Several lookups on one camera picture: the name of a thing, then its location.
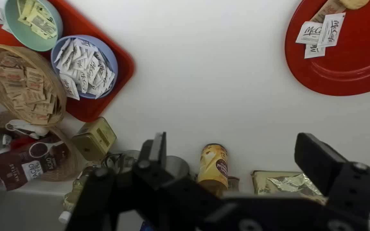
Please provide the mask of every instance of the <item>green bowl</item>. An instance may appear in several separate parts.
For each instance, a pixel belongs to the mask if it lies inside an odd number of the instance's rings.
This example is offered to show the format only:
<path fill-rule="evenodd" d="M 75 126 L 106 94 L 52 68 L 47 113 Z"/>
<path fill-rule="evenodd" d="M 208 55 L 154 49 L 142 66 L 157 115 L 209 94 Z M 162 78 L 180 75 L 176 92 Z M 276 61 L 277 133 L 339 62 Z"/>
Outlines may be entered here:
<path fill-rule="evenodd" d="M 55 38 L 41 38 L 39 35 L 32 32 L 31 27 L 18 21 L 19 12 L 16 0 L 8 0 L 5 4 L 6 22 L 15 38 L 26 47 L 35 51 L 48 51 L 51 50 L 58 39 L 62 37 L 63 23 L 57 9 L 50 2 L 47 0 L 36 0 L 36 2 L 40 2 L 51 13 L 57 28 L 57 36 Z"/>

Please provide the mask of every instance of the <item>yellow can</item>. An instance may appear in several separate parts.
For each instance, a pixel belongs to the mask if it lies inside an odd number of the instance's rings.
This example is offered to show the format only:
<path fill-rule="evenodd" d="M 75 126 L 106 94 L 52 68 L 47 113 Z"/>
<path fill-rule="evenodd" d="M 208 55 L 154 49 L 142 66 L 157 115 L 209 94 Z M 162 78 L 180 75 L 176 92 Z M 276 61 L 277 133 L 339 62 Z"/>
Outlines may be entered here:
<path fill-rule="evenodd" d="M 85 123 L 72 137 L 73 143 L 88 161 L 103 159 L 115 140 L 115 133 L 103 117 Z"/>
<path fill-rule="evenodd" d="M 211 143 L 202 150 L 198 183 L 217 196 L 228 189 L 228 152 L 222 145 Z"/>

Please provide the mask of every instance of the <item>white surface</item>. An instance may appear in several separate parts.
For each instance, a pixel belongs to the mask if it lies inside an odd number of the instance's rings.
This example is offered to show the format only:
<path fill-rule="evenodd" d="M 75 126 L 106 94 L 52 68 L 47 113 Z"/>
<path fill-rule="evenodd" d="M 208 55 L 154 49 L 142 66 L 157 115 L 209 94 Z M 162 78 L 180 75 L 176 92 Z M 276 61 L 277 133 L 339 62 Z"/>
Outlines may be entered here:
<path fill-rule="evenodd" d="M 118 149 L 140 149 L 166 131 L 168 154 L 195 171 L 204 145 L 221 143 L 245 192 L 252 170 L 298 170 L 299 132 L 370 165 L 370 92 L 321 95 L 288 69 L 285 33 L 300 0 L 68 2 L 136 62 L 102 114 Z M 61 126 L 71 135 L 82 124 L 68 115 Z"/>

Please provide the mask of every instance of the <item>bottle cap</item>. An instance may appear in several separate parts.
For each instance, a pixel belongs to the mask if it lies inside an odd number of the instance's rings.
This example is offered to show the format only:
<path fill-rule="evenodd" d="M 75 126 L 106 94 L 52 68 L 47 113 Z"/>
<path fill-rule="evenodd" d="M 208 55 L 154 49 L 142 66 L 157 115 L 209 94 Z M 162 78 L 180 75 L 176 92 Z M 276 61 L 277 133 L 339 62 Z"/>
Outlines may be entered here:
<path fill-rule="evenodd" d="M 62 224 L 67 224 L 69 222 L 69 219 L 71 219 L 71 215 L 72 215 L 72 213 L 70 213 L 68 211 L 64 211 L 64 212 L 61 213 L 58 220 Z"/>

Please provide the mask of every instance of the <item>plastic bottle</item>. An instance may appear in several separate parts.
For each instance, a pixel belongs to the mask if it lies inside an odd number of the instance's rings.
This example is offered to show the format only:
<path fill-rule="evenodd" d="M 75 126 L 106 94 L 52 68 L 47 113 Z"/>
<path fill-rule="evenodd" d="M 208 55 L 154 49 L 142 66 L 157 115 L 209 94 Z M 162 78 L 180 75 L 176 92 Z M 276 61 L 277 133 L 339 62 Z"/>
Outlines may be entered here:
<path fill-rule="evenodd" d="M 82 170 L 81 174 L 76 178 L 76 180 L 74 180 L 74 182 L 72 183 L 72 191 L 64 196 L 64 211 L 58 218 L 59 222 L 63 224 L 67 224 L 69 222 L 69 219 L 71 219 L 72 211 L 76 203 L 78 202 L 79 195 L 84 188 L 86 180 L 88 179 L 91 172 L 94 171 L 94 169 L 96 169 L 97 167 L 99 166 L 92 165 L 85 167 L 84 170 Z"/>

